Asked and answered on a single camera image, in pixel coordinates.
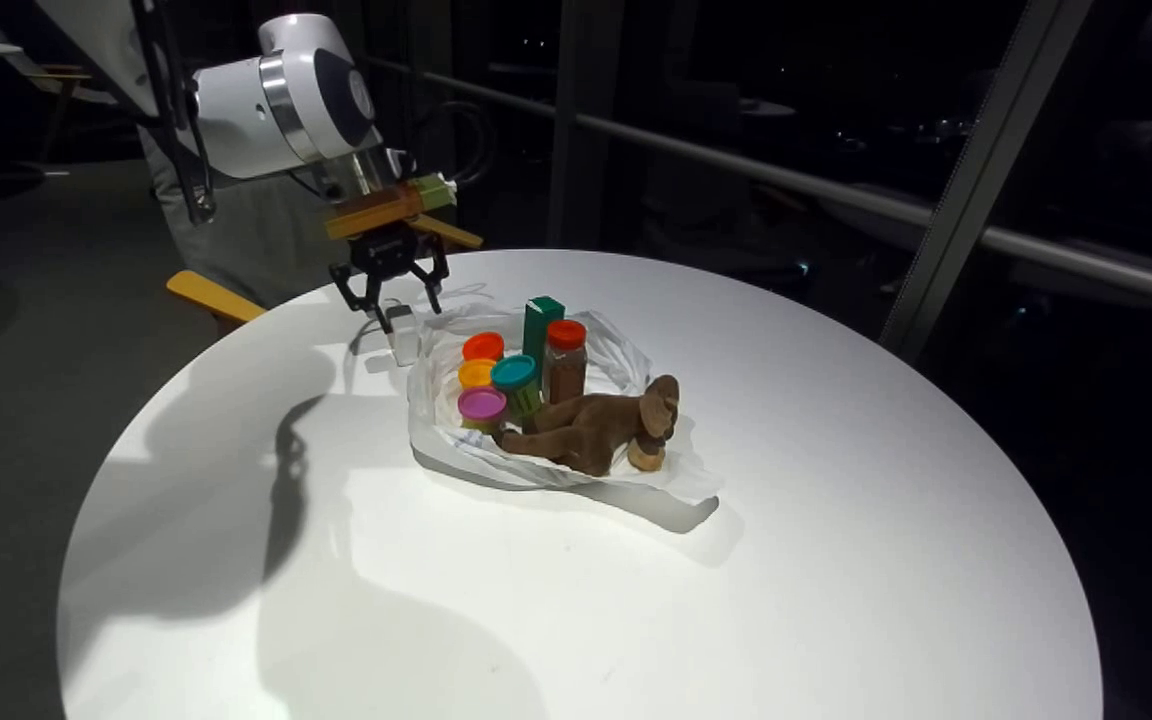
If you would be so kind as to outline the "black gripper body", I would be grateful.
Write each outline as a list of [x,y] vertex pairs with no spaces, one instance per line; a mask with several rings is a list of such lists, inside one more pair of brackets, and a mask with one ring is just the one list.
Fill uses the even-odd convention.
[[411,276],[411,264],[429,267],[434,256],[448,262],[445,246],[415,229],[382,229],[347,246],[347,264],[377,279]]

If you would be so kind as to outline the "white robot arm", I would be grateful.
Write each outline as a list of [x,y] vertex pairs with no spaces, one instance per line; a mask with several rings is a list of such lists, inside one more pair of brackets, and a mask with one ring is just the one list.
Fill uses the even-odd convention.
[[198,66],[182,46],[189,0],[37,0],[138,116],[154,195],[183,267],[182,297],[229,297],[252,318],[264,291],[331,279],[353,312],[392,328],[383,286],[415,276],[441,309],[461,179],[415,171],[383,141],[340,24],[280,14],[245,58]]

